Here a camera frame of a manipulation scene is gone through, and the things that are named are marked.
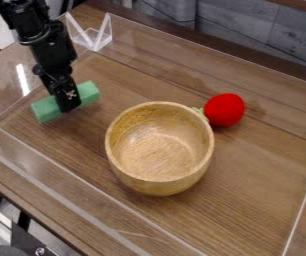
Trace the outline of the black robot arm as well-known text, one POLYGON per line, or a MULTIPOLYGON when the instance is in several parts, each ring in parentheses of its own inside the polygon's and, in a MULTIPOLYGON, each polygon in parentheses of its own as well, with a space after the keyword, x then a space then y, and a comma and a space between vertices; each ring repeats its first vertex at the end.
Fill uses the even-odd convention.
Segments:
POLYGON ((30 49, 35 60, 31 72, 54 97, 57 109, 69 112, 81 99, 71 77, 77 52, 63 23, 49 17, 45 0, 0 0, 0 15, 18 43, 30 49))

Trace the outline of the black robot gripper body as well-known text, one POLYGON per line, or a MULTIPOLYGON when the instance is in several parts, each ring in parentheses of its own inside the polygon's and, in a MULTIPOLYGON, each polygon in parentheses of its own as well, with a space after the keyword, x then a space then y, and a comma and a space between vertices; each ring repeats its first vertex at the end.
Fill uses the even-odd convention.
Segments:
POLYGON ((49 77, 71 73, 70 65, 77 59, 77 53, 61 21, 47 23, 47 31, 28 46, 35 60, 33 73, 37 76, 49 77))

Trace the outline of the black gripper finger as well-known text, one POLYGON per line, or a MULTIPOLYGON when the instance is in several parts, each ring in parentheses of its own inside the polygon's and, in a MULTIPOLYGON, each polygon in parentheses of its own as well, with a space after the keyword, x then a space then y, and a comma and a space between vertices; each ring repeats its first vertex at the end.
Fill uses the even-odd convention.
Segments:
POLYGON ((71 111, 81 105, 78 89, 69 75, 45 73, 47 91, 55 99, 58 110, 62 113, 71 111))

